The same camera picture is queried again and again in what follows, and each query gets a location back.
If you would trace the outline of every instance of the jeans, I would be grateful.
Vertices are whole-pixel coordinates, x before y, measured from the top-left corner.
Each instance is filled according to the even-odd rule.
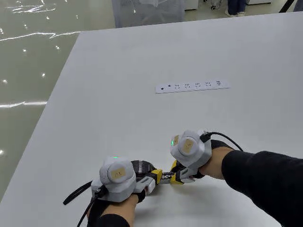
[[[246,0],[227,0],[228,13],[237,15],[239,12],[245,11]]]

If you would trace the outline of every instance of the glossy floor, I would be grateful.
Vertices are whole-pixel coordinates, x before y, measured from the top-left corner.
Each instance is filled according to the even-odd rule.
[[[284,2],[247,6],[247,15]],[[224,4],[201,2],[185,20],[225,17]],[[0,0],[0,199],[79,32],[114,27],[111,0]]]

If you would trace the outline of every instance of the black sleeve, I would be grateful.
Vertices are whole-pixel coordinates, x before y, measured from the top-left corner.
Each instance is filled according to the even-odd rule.
[[[230,187],[250,197],[284,227],[302,222],[303,159],[234,150],[223,159],[222,174]]]
[[[117,214],[106,214],[98,218],[95,227],[129,227],[129,224]]]

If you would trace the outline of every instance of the black cable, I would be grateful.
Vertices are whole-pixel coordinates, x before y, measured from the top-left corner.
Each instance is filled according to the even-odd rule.
[[[85,215],[87,214],[87,212],[89,211],[89,209],[91,208],[91,206],[94,204],[94,202],[98,199],[98,198],[102,198],[103,196],[105,196],[108,193],[107,188],[105,187],[105,185],[102,185],[101,187],[98,188],[98,190],[96,190],[95,192],[95,197],[90,201],[89,205],[87,206],[87,208],[85,209],[84,213],[82,214],[82,217],[80,218],[80,221],[77,224],[77,227],[80,227],[83,219],[85,218]]]
[[[210,139],[211,135],[219,135],[219,136],[223,136],[224,138],[228,139],[230,142],[232,142],[240,151],[243,151],[243,149],[235,142],[233,141],[231,138],[229,138],[228,136],[225,136],[223,133],[220,132],[207,132],[205,134],[202,134],[200,136],[200,139],[204,142],[205,140],[208,140],[208,138]]]
[[[73,199],[75,199],[78,195],[80,195],[82,192],[84,192],[85,190],[87,190],[90,185],[91,185],[92,181],[82,185],[81,187],[77,188],[75,191],[73,191],[64,201],[63,204],[67,205],[69,204]]]

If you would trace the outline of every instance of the person's leg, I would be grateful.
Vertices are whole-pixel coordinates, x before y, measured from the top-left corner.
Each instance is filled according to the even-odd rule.
[[[238,0],[227,0],[228,8],[225,13],[229,16],[236,16],[238,11]]]
[[[238,0],[238,8],[237,8],[238,16],[241,17],[245,15],[245,7],[246,7],[246,0]]]

